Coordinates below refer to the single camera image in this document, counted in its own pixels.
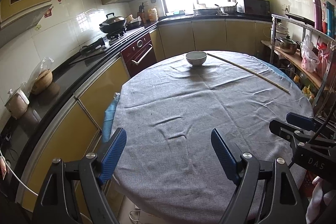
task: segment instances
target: metal screw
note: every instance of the metal screw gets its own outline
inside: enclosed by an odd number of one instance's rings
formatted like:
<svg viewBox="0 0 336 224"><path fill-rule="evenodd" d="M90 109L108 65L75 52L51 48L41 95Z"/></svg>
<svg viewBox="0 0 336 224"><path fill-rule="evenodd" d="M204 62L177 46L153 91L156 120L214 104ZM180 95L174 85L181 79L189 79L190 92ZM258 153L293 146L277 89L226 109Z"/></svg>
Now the metal screw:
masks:
<svg viewBox="0 0 336 224"><path fill-rule="evenodd" d="M60 158L54 158L54 159L52 160L53 164L58 164L60 161L61 161Z"/></svg>
<svg viewBox="0 0 336 224"><path fill-rule="evenodd" d="M285 163L285 160L283 158L277 158L277 162L279 164L284 164Z"/></svg>
<svg viewBox="0 0 336 224"><path fill-rule="evenodd" d="M86 154L86 158L89 159L89 160L90 160L90 159L93 159L95 156L96 156L96 154L93 153L93 152L90 152L90 153L87 153L87 154Z"/></svg>
<svg viewBox="0 0 336 224"><path fill-rule="evenodd" d="M245 152L245 153L243 153L243 157L246 158L246 159L250 159L250 158L252 158L252 154L249 153L249 152Z"/></svg>

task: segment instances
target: blue thermos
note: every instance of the blue thermos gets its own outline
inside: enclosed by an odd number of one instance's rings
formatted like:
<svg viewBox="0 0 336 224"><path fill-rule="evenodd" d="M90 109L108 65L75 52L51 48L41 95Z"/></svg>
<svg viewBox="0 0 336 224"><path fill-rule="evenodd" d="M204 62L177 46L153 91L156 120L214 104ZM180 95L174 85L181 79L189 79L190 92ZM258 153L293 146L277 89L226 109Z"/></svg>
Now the blue thermos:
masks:
<svg viewBox="0 0 336 224"><path fill-rule="evenodd" d="M328 31L327 35L331 38L335 37L335 6L327 1L327 13L328 13Z"/></svg>

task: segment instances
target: gray tablecloth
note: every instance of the gray tablecloth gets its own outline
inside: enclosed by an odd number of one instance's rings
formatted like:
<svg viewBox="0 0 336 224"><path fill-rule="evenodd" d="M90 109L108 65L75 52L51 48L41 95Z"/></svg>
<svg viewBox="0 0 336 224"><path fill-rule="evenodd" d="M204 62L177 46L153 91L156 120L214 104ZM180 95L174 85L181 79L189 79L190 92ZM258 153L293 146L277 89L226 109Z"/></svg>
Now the gray tablecloth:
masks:
<svg viewBox="0 0 336 224"><path fill-rule="evenodd" d="M268 129L288 112L312 115L301 91L251 56L211 52L259 72L289 89L208 56L193 68L185 55L142 71L121 90L112 131L123 127L127 144L114 173L119 190L142 210L171 223L218 223L235 190L211 146L221 129L242 151L260 160L282 157L289 164L289 143ZM305 170L291 168L297 185ZM250 217L259 206L256 191Z"/></svg>

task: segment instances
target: gas stove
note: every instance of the gas stove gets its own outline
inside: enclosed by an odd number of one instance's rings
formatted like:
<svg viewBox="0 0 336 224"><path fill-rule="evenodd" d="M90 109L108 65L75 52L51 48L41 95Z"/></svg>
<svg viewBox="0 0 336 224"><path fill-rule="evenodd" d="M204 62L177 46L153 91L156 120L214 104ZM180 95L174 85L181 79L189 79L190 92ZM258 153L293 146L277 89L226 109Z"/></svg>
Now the gas stove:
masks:
<svg viewBox="0 0 336 224"><path fill-rule="evenodd" d="M134 30L126 31L126 28L118 30L113 33L109 33L105 36L99 37L95 42L90 45L83 46L79 51L81 53L80 57L77 57L74 61L70 63L75 64L79 61L85 60L92 56L96 56L98 54L105 53L107 51L111 51L117 46L121 45L124 38L144 29L144 27L140 27Z"/></svg>

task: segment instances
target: microwave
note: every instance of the microwave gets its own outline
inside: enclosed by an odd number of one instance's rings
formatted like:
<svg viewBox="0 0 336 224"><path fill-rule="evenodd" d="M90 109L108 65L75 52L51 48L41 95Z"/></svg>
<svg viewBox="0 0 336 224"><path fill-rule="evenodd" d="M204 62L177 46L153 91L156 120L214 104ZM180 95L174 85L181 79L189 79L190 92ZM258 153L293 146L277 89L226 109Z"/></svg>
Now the microwave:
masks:
<svg viewBox="0 0 336 224"><path fill-rule="evenodd" d="M260 16L271 15L268 0L236 0L236 2L237 12Z"/></svg>

